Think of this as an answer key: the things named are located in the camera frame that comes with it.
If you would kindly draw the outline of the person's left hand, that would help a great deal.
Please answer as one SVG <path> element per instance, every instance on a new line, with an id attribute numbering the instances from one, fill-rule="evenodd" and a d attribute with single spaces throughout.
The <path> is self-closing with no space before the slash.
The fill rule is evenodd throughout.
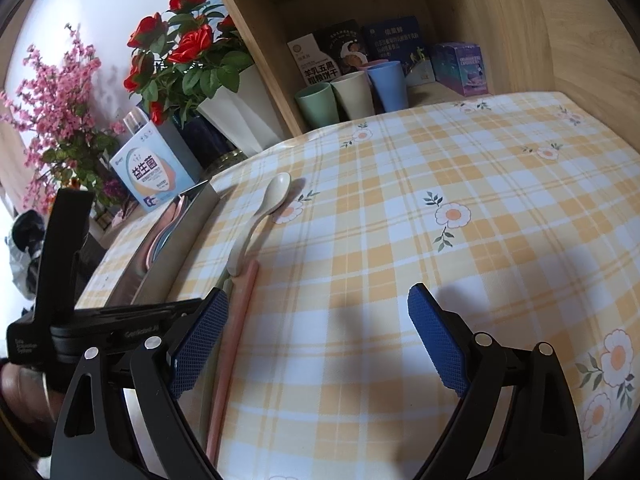
<path id="1" fill-rule="evenodd" d="M 1 360 L 1 445 L 29 462 L 51 454 L 60 401 L 47 393 L 42 375 Z"/>

